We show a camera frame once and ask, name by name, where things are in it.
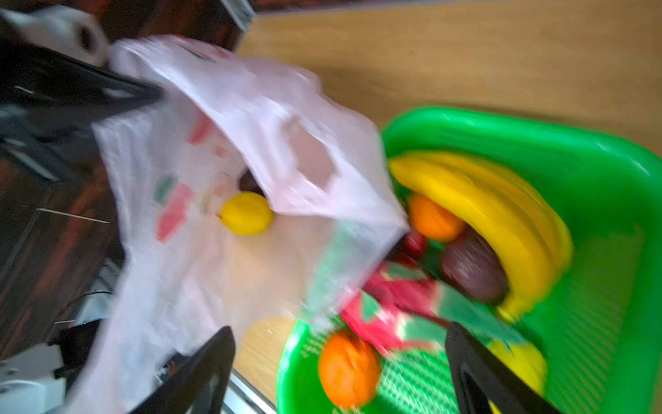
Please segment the yellow lemon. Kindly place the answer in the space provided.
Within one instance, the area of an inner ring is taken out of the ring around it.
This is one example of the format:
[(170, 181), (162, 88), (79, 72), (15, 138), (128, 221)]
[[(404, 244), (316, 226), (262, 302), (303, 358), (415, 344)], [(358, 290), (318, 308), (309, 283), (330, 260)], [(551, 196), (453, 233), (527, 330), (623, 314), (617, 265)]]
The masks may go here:
[(267, 199), (251, 191), (237, 193), (217, 214), (228, 230), (238, 236), (253, 236), (266, 231), (274, 216)]

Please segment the small yellow banana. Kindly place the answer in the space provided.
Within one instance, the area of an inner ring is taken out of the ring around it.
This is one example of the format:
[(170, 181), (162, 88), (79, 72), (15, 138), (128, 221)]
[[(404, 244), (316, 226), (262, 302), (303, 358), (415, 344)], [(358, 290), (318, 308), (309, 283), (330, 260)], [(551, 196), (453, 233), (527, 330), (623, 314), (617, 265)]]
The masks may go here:
[(487, 348), (527, 386), (539, 395), (543, 395), (548, 377), (548, 364), (534, 344), (493, 341), (487, 345)]

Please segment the pink printed plastic bag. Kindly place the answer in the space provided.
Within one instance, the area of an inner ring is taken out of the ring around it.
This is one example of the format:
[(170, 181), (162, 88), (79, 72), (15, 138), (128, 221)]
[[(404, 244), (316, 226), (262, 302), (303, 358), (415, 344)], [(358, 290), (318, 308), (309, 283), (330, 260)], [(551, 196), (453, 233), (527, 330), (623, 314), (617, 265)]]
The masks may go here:
[(109, 64), (164, 95), (94, 128), (127, 258), (69, 413), (132, 411), (223, 327), (326, 327), (407, 228), (376, 126), (313, 72), (177, 36)]

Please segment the pink dragon fruit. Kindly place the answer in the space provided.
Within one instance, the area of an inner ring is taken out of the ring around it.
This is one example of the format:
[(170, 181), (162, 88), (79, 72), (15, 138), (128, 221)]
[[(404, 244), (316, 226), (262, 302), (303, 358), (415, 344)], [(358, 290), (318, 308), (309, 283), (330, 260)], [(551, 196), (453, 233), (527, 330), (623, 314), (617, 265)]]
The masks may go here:
[(525, 342), (484, 305), (422, 269), (398, 262), (383, 262), (340, 317), (381, 355), (410, 348), (443, 350), (451, 323), (482, 338)]

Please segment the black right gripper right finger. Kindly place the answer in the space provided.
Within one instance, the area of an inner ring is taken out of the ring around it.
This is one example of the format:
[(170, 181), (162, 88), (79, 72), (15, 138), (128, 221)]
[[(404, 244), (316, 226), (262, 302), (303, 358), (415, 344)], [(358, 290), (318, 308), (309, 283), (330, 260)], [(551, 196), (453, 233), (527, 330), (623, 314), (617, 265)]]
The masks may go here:
[(449, 325), (445, 348), (459, 412), (560, 413), (462, 325)]

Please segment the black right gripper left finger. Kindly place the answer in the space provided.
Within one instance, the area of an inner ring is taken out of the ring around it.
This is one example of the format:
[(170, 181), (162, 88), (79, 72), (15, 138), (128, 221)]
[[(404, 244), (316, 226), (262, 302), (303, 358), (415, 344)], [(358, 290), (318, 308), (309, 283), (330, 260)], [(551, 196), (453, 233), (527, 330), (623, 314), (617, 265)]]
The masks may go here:
[(225, 326), (133, 412), (186, 413), (204, 392), (210, 394), (207, 412), (221, 412), (235, 352), (233, 331)]

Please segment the small red fruit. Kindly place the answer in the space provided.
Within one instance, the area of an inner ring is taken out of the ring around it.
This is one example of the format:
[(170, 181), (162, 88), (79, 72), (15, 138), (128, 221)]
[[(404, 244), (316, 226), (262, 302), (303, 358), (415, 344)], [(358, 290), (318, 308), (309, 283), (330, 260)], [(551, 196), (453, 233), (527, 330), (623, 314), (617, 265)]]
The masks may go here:
[(428, 240), (423, 234), (412, 229), (403, 237), (400, 246), (403, 253), (412, 260), (420, 260), (426, 253)]

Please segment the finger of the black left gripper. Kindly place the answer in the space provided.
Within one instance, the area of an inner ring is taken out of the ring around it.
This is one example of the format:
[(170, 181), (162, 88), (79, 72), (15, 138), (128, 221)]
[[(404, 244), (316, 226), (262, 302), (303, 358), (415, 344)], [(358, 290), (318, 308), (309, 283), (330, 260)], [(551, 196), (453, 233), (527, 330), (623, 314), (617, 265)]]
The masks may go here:
[(1, 134), (50, 136), (158, 102), (163, 90), (32, 45), (1, 22)]

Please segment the orange fake fruit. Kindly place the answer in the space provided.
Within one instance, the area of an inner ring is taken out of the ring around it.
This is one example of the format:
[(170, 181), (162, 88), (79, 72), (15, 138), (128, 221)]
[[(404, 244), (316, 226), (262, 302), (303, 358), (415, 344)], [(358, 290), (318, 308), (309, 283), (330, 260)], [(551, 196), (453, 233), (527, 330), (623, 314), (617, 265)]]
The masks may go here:
[(380, 354), (349, 329), (332, 334), (319, 357), (322, 389), (342, 409), (360, 408), (372, 402), (381, 373)]

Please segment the yellow banana bunch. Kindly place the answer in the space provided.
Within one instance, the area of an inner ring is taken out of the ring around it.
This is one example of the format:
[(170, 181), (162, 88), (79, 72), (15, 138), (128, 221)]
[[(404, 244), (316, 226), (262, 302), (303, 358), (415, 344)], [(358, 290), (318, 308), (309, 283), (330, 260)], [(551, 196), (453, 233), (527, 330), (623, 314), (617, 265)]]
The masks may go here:
[(552, 291), (573, 255), (571, 233), (527, 181), (474, 155), (413, 151), (389, 159), (402, 186), (450, 210), (486, 239), (510, 291), (498, 311), (514, 322)]

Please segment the green plastic basket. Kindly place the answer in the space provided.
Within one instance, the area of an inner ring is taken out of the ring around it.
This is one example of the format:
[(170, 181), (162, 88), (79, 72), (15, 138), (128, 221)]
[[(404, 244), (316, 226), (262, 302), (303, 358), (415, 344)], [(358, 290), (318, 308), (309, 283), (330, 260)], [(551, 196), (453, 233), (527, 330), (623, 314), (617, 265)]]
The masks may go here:
[(572, 263), (517, 328), (548, 364), (564, 413), (649, 413), (660, 391), (661, 161), (615, 136), (443, 107), (382, 133), (388, 157), (451, 150), (493, 160), (541, 193), (572, 234)]

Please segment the dark purple fruit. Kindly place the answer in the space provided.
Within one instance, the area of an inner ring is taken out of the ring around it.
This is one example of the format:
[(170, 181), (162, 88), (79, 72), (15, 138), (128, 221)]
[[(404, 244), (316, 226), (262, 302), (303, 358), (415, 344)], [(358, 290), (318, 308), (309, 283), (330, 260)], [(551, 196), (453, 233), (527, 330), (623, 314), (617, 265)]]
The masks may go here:
[(498, 305), (509, 291), (506, 272), (493, 248), (466, 227), (441, 253), (441, 271), (449, 284), (472, 300)]

